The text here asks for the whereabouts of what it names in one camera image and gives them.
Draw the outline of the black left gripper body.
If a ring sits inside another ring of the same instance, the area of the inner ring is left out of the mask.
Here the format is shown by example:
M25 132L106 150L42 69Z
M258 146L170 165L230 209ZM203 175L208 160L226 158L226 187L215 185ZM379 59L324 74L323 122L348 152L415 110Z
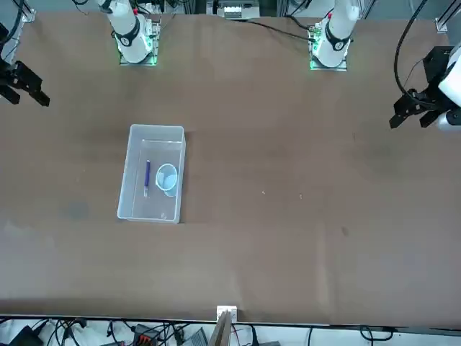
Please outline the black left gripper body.
M424 57L423 65L428 88L434 88L440 82L447 69L452 50L452 46L435 46Z

